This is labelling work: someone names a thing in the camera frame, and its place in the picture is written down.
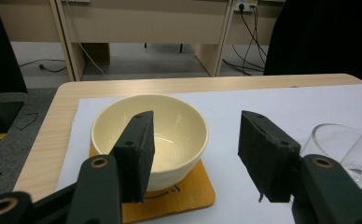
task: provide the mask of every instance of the bowl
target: bowl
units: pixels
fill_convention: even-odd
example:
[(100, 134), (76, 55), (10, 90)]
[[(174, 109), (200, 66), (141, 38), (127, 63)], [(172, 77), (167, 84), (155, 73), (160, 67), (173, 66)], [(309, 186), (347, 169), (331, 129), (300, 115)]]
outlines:
[(96, 117), (91, 141), (98, 154), (108, 154), (131, 118), (148, 110), (154, 112), (155, 156), (147, 191), (157, 191), (184, 179), (205, 150), (208, 128), (193, 106), (165, 95), (123, 98)]

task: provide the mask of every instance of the black chair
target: black chair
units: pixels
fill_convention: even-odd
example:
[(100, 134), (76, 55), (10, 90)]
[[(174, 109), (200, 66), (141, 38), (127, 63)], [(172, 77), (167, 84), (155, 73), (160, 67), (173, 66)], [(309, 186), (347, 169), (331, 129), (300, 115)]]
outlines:
[(362, 1), (286, 0), (264, 75), (324, 73), (362, 79)]

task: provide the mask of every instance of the desk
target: desk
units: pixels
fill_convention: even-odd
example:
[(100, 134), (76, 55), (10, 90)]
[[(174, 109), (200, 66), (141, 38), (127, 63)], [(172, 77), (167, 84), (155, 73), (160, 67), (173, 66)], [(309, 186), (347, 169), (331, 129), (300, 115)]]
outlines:
[(14, 190), (31, 193), (34, 201), (55, 191), (64, 155), (68, 148), (78, 100), (81, 98), (140, 93), (232, 91), (360, 83), (362, 83), (360, 79), (345, 74), (69, 82), (58, 89)]
[(196, 56), (216, 76), (231, 5), (232, 0), (63, 3), (59, 12), (76, 80), (85, 65), (78, 43), (111, 42), (199, 44)]
[(68, 76), (75, 80), (56, 0), (0, 0), (0, 16), (10, 41), (60, 42)]

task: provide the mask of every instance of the glass cup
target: glass cup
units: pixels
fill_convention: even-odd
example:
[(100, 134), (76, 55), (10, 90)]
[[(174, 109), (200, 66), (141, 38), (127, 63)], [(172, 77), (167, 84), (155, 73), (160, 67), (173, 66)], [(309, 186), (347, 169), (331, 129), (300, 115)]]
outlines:
[(300, 156), (319, 154), (339, 162), (362, 189), (362, 133), (340, 124), (325, 123), (313, 128)]

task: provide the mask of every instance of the power outlet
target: power outlet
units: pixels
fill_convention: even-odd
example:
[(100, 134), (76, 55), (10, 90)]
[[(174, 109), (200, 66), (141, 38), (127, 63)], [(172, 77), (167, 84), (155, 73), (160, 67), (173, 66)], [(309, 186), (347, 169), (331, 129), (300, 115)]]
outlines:
[(253, 7), (256, 7), (258, 4), (258, 0), (236, 0), (236, 5), (234, 7), (235, 11), (240, 11), (239, 6), (243, 4), (243, 11), (253, 11)]

